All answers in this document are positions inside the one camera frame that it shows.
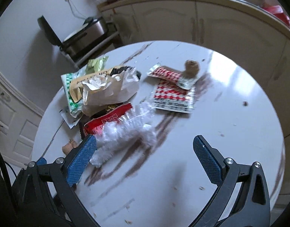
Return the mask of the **small brown peanut shell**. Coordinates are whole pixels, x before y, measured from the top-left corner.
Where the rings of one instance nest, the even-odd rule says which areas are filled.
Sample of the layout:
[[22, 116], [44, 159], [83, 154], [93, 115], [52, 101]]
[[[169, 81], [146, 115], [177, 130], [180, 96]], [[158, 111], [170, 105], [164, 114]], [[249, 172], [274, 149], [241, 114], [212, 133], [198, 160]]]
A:
[[69, 142], [62, 147], [62, 152], [65, 155], [68, 155], [70, 151], [76, 147], [78, 147], [78, 144], [74, 140], [70, 139]]

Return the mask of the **red foil snack bag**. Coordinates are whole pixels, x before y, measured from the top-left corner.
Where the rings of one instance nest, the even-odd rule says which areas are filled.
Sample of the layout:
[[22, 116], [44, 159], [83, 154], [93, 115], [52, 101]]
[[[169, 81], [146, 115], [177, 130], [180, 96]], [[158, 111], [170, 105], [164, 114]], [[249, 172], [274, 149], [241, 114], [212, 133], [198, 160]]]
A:
[[123, 116], [132, 107], [131, 103], [109, 105], [91, 116], [87, 121], [80, 121], [79, 131], [81, 139], [84, 139], [89, 134], [102, 134], [105, 123], [117, 121], [119, 117]]

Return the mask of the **green checkered white snack bag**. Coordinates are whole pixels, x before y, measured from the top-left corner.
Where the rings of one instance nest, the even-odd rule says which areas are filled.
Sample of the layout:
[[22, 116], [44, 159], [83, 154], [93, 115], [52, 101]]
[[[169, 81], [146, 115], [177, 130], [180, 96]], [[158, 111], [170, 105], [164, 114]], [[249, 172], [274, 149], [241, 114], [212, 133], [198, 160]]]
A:
[[80, 91], [81, 84], [76, 81], [79, 77], [85, 75], [85, 68], [74, 73], [66, 73], [61, 75], [64, 93], [68, 103], [69, 113], [72, 117], [77, 118], [82, 113], [82, 93]]

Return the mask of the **clear plastic bag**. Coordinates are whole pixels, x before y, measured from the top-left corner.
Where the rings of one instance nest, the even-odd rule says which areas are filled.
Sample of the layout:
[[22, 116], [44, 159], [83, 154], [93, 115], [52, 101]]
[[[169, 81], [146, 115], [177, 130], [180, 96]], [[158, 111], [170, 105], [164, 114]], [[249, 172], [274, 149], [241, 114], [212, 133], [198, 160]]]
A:
[[89, 161], [91, 165], [97, 168], [102, 166], [138, 139], [146, 148], [155, 146], [157, 137], [152, 126], [154, 114], [153, 104], [143, 101], [126, 111], [117, 121], [104, 124], [102, 130], [95, 134], [97, 149]]

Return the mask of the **tan kraft paper bag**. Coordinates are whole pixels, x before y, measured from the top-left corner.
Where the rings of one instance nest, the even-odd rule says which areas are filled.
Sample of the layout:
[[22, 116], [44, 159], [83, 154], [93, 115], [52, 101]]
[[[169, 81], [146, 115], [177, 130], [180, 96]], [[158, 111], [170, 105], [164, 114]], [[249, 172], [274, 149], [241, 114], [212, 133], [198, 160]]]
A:
[[81, 84], [82, 113], [92, 116], [108, 105], [125, 103], [139, 90], [141, 73], [130, 66], [115, 66], [76, 79]]

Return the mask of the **light green snack packet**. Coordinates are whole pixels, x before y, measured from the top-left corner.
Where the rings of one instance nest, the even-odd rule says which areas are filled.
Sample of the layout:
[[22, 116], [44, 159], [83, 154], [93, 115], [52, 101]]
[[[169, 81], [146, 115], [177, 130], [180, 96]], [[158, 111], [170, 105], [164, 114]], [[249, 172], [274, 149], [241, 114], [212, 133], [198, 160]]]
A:
[[90, 59], [85, 68], [85, 74], [99, 72], [105, 68], [108, 56], [102, 56], [96, 59]]

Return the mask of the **red white diamond wrapper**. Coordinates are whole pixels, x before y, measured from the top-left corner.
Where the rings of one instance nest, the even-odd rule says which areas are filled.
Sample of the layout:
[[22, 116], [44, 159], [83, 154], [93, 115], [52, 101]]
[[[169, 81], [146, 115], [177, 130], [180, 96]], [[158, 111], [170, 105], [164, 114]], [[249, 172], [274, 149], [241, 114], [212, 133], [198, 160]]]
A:
[[156, 109], [190, 114], [195, 104], [195, 87], [184, 90], [161, 79], [154, 86], [150, 100]]

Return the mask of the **brown walnut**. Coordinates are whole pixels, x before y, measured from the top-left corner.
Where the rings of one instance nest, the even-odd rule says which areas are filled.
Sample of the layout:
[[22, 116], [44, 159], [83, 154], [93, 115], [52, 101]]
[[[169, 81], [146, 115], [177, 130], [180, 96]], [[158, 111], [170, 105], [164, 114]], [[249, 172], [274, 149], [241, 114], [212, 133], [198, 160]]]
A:
[[195, 78], [200, 70], [198, 61], [187, 60], [184, 65], [184, 75], [188, 78]]

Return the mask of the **white kitchen base cabinets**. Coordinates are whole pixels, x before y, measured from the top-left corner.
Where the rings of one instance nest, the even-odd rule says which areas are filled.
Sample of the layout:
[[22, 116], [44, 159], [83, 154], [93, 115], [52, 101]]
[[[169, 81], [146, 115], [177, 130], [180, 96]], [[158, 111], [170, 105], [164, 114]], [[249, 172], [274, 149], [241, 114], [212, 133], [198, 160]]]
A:
[[121, 0], [101, 3], [125, 43], [180, 40], [215, 50], [261, 85], [285, 141], [281, 195], [290, 195], [290, 28], [271, 13], [239, 0]]

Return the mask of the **round white marble table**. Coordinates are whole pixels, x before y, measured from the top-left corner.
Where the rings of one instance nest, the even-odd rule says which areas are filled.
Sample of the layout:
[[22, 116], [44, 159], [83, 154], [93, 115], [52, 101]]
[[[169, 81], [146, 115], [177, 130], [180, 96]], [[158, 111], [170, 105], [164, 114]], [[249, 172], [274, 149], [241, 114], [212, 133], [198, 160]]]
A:
[[216, 189], [194, 153], [196, 135], [237, 163], [260, 162], [275, 204], [285, 143], [269, 98], [249, 73], [220, 53], [177, 41], [135, 43], [107, 55], [107, 68], [126, 64], [141, 72], [133, 105], [148, 99], [157, 84], [146, 75], [153, 65], [183, 70], [185, 61], [194, 60], [200, 71], [190, 114], [153, 115], [155, 147], [129, 145], [102, 168], [84, 171], [76, 194], [101, 226], [188, 226]]

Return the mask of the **silver electric griddle appliance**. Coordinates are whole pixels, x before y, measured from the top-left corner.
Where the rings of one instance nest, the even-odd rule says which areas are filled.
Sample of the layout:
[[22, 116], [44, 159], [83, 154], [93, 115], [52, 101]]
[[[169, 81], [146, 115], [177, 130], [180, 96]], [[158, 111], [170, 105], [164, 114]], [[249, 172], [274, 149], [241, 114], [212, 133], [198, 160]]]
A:
[[69, 55], [73, 61], [85, 56], [93, 47], [106, 39], [108, 34], [107, 22], [103, 17], [88, 17], [80, 28], [64, 40], [58, 38], [45, 17], [39, 17], [37, 22], [48, 41], [59, 47], [60, 51]]

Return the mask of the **red basin in sink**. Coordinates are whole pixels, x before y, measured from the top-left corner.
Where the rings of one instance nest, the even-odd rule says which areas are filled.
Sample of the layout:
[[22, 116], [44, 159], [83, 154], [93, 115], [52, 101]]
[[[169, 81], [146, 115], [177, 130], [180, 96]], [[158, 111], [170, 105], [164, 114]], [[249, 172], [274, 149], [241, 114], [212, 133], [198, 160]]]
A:
[[284, 12], [283, 8], [280, 5], [275, 6], [265, 6], [263, 9], [270, 14], [276, 16], [284, 24], [290, 28], [290, 17]]

